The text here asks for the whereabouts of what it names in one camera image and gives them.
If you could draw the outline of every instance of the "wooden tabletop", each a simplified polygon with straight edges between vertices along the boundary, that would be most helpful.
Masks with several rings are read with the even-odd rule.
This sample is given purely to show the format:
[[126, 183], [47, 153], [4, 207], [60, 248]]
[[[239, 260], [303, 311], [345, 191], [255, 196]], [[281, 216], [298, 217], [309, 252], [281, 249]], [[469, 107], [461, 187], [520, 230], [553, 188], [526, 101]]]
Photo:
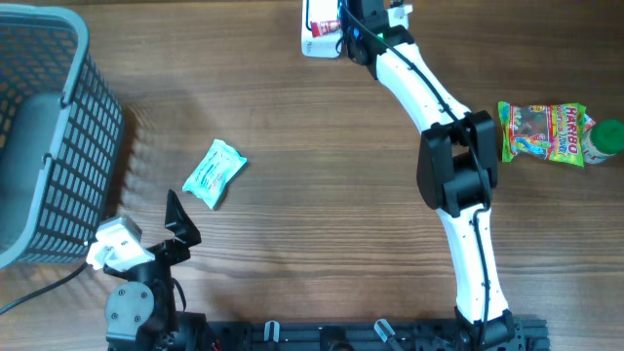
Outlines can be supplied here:
[[[202, 232], [173, 269], [209, 320], [391, 321], [452, 317], [446, 234], [416, 186], [419, 134], [350, 62], [300, 50], [301, 3], [57, 0], [91, 29], [91, 54], [124, 108], [109, 212], [143, 243], [168, 189]], [[618, 2], [419, 0], [410, 31], [448, 91], [496, 103], [582, 102], [624, 117]], [[215, 138], [249, 159], [218, 211], [181, 193]], [[624, 157], [584, 170], [529, 156], [499, 165], [492, 241], [512, 311], [546, 319], [553, 350], [624, 344]], [[73, 270], [0, 272], [0, 304]], [[108, 295], [89, 269], [0, 318], [3, 350], [103, 350]]]

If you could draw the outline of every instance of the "cable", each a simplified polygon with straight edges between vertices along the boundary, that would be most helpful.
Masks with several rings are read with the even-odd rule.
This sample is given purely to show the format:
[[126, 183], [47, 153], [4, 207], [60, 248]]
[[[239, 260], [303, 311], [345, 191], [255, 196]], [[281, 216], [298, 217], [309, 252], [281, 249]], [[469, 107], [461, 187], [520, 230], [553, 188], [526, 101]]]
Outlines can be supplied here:
[[[355, 17], [355, 15], [353, 15], [353, 13], [351, 13], [351, 11], [349, 10], [349, 7], [346, 4], [346, 0], [341, 0], [341, 2], [342, 2], [341, 9], [344, 10], [344, 12], [347, 14], [347, 16], [349, 16], [349, 19], [352, 20], [358, 27], [360, 27], [360, 29], [362, 29], [364, 32], [366, 32], [370, 37], [374, 38], [374, 40], [376, 40], [379, 44], [381, 44], [384, 47], [386, 47], [390, 52], [392, 52], [399, 59], [401, 59], [405, 64], [407, 64], [409, 69], [411, 69], [414, 73], [416, 73], [418, 75], [418, 77], [420, 77], [420, 79], [425, 83], [427, 88], [429, 88], [429, 90], [434, 95], [434, 97], [436, 97], [436, 99], [438, 100], [438, 103], [443, 108], [443, 112], [446, 112], [448, 114], [448, 116], [450, 117], [450, 119], [453, 120], [453, 122], [459, 122], [459, 119], [457, 118], [457, 116], [455, 116], [454, 113], [452, 113], [452, 111], [450, 110], [449, 105], [445, 102], [445, 100], [442, 98], [442, 96], [440, 95], [438, 90], [433, 86], [433, 83], [431, 83], [431, 81], [429, 81], [429, 79], [424, 75], [424, 73], [422, 73], [422, 71], [420, 71], [420, 69], [418, 69], [418, 67], [411, 60], [406, 58], [397, 49], [392, 47], [390, 44], [386, 43], [385, 40], [383, 40], [382, 38], [377, 36], [374, 32], [372, 32], [372, 30], [370, 30], [363, 23], [361, 23], [360, 20], [357, 19]], [[486, 299], [485, 300], [485, 307], [484, 307], [484, 321], [483, 321], [484, 325], [483, 325], [483, 327], [481, 328], [481, 330], [479, 332], [479, 346], [481, 347], [481, 346], [484, 345], [484, 340], [486, 339], [486, 323], [488, 322], [488, 311], [489, 311], [489, 275], [488, 275], [488, 267], [487, 267], [487, 264], [486, 264], [486, 254], [485, 254], [485, 251], [484, 251], [483, 243], [482, 243], [482, 240], [481, 240], [481, 233], [480, 233], [480, 230], [479, 230], [479, 214], [485, 213], [485, 212], [489, 211], [489, 209], [491, 208], [491, 197], [490, 197], [490, 194], [489, 194], [489, 188], [487, 186], [488, 180], [486, 179], [485, 171], [484, 171], [483, 167], [481, 166], [481, 163], [479, 162], [479, 157], [477, 156], [477, 151], [475, 150], [475, 147], [474, 147], [474, 145], [472, 143], [472, 140], [470, 139], [470, 136], [468, 136], [468, 132], [466, 132], [465, 129], [461, 128], [460, 130], [461, 130], [462, 136], [464, 138], [464, 142], [466, 143], [466, 145], [468, 146], [468, 149], [470, 151], [470, 155], [472, 157], [473, 164], [474, 164], [475, 168], [477, 169], [477, 174], [479, 175], [479, 182], [481, 184], [481, 187], [484, 190], [484, 197], [485, 197], [485, 199], [484, 199], [484, 202], [485, 202], [484, 203], [484, 207], [482, 209], [476, 210], [474, 212], [473, 220], [472, 220], [472, 223], [473, 223], [473, 226], [474, 226], [474, 229], [475, 229], [475, 236], [477, 238], [477, 247], [479, 249], [479, 256], [481, 258], [481, 264], [482, 264], [482, 268], [483, 268], [485, 299]]]
[[59, 281], [57, 281], [55, 283], [52, 283], [49, 286], [47, 286], [47, 287], [45, 287], [43, 289], [40, 289], [40, 290], [38, 290], [36, 292], [31, 292], [31, 293], [29, 293], [26, 296], [20, 297], [17, 300], [15, 300], [15, 301], [7, 304], [6, 306], [0, 308], [0, 316], [2, 316], [3, 314], [11, 311], [12, 309], [20, 306], [21, 304], [23, 304], [23, 303], [25, 303], [25, 302], [27, 302], [27, 301], [29, 301], [29, 300], [37, 297], [37, 296], [40, 296], [40, 295], [42, 295], [44, 293], [47, 293], [47, 292], [49, 292], [51, 290], [54, 290], [54, 289], [60, 287], [61, 285], [69, 282], [70, 280], [74, 279], [78, 274], [80, 274], [82, 271], [84, 271], [85, 268], [87, 268], [87, 266], [89, 266], [89, 264], [87, 262], [84, 262], [83, 264], [80, 265], [80, 267], [78, 267], [75, 271], [73, 271], [71, 274], [69, 274], [65, 278], [63, 278], [63, 279], [61, 279], [61, 280], [59, 280]]

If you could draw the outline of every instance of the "green lid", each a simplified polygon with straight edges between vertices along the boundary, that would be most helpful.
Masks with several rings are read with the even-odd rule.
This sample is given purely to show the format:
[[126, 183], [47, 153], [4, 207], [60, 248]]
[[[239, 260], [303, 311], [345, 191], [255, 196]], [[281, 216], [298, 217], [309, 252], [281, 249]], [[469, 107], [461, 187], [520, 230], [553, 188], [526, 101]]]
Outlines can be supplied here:
[[605, 120], [590, 130], [590, 140], [596, 148], [607, 155], [624, 150], [624, 124], [616, 120]]

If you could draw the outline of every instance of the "red object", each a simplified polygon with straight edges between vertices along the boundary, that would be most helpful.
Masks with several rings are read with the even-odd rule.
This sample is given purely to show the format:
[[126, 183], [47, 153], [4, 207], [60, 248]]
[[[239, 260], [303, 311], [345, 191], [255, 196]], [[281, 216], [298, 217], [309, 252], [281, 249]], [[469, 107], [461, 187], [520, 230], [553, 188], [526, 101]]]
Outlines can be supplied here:
[[310, 22], [312, 26], [312, 37], [320, 37], [340, 30], [340, 19], [325, 20], [320, 22]]

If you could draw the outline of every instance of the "light blue package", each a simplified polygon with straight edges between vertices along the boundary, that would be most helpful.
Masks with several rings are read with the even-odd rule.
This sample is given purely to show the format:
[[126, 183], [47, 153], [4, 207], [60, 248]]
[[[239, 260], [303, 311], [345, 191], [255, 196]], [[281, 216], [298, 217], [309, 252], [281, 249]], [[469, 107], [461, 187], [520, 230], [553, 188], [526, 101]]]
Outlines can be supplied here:
[[247, 159], [232, 146], [215, 139], [204, 160], [182, 186], [182, 191], [192, 192], [214, 210], [225, 185], [246, 163]]

